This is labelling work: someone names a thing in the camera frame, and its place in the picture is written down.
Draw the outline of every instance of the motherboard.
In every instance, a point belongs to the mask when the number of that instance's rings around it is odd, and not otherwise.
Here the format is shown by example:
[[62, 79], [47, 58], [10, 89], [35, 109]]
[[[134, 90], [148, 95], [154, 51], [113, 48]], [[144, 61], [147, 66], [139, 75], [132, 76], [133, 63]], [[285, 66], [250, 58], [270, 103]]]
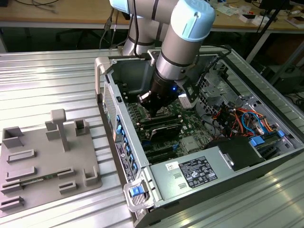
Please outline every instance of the motherboard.
[[184, 109], [178, 99], [153, 118], [139, 103], [126, 107], [151, 164], [203, 150], [213, 139], [195, 110]]

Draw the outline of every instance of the power supply label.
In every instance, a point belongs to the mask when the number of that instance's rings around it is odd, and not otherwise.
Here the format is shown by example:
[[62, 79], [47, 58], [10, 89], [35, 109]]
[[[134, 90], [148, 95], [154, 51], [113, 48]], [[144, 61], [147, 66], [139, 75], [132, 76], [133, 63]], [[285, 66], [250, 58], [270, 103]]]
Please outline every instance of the power supply label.
[[189, 187], [195, 188], [217, 179], [205, 156], [179, 164]]

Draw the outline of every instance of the aluminum work table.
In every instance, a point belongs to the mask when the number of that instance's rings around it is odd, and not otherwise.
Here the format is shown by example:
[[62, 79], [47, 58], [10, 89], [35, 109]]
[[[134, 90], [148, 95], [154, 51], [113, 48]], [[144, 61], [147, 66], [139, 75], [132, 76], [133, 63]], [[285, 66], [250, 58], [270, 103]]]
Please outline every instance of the aluminum work table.
[[[215, 50], [215, 47], [204, 47]], [[102, 177], [102, 187], [0, 218], [0, 227], [131, 228], [117, 169], [109, 148], [94, 91], [94, 60], [117, 56], [116, 50], [86, 50], [0, 54], [0, 134], [20, 126], [44, 128], [49, 111], [64, 108], [67, 121], [89, 122]], [[229, 55], [239, 69], [304, 131], [304, 116], [239, 55]], [[233, 84], [242, 93], [244, 85]], [[153, 225], [153, 228], [281, 228], [304, 227], [304, 155], [266, 176], [239, 186]]]

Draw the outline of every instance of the white label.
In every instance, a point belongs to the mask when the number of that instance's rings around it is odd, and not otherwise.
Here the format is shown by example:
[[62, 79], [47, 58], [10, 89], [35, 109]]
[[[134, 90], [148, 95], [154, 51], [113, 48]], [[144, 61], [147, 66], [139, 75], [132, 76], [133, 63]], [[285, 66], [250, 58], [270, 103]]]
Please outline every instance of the white label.
[[179, 167], [179, 163], [177, 161], [166, 164], [167, 170], [174, 170]]

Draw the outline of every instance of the sticker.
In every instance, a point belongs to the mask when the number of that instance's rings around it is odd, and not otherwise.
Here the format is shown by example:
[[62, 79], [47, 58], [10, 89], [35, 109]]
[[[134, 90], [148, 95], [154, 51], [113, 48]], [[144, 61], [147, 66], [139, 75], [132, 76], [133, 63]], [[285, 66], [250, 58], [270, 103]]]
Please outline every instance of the sticker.
[[179, 167], [191, 188], [218, 178], [205, 156], [181, 163]]
[[177, 161], [166, 164], [167, 170], [174, 170], [179, 167], [179, 163]]

